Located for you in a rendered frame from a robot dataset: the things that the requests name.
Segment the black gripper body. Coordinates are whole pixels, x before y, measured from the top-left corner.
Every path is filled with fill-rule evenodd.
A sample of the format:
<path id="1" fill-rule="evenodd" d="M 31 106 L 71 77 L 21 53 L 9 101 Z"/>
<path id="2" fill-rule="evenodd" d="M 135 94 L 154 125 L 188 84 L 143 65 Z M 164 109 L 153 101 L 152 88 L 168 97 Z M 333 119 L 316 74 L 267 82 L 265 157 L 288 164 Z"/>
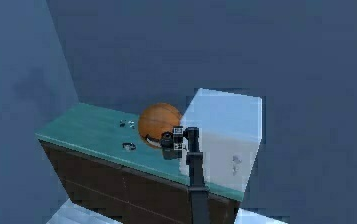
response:
<path id="1" fill-rule="evenodd" d="M 162 134 L 160 140 L 162 155 L 165 160 L 180 159 L 182 157 L 182 138 L 171 132 Z"/>

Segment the orange basketball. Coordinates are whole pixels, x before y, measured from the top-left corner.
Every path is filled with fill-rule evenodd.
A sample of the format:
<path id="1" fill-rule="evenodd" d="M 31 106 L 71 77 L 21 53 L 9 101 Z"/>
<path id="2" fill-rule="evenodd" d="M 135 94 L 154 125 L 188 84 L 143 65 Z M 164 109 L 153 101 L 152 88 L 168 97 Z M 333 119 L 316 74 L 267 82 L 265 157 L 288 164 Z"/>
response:
<path id="1" fill-rule="evenodd" d="M 160 140 L 164 132 L 180 125 L 181 117 L 179 110 L 168 103 L 153 104 L 139 116 L 138 133 L 146 144 L 148 144 L 145 140 L 146 135 Z"/>

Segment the brown chest with teal top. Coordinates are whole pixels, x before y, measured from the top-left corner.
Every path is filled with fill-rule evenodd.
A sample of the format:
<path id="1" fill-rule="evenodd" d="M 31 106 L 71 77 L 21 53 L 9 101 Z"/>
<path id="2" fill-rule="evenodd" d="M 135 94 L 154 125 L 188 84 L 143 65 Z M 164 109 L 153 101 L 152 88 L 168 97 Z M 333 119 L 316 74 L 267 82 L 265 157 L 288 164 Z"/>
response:
<path id="1" fill-rule="evenodd" d="M 121 128 L 120 120 L 135 128 Z M 70 200 L 122 224 L 192 224 L 190 179 L 138 133 L 139 116 L 80 103 L 37 131 Z M 136 145 L 134 151 L 122 148 Z M 208 182 L 210 224 L 233 224 L 243 193 Z"/>

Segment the white box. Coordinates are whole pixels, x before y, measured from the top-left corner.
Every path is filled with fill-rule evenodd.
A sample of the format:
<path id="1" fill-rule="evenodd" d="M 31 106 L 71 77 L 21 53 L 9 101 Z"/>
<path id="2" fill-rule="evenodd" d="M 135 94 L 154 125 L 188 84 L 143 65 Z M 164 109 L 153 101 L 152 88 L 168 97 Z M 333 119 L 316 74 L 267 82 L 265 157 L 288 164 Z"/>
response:
<path id="1" fill-rule="evenodd" d="M 262 99 L 200 88 L 181 125 L 199 129 L 205 180 L 244 192 L 262 140 Z"/>

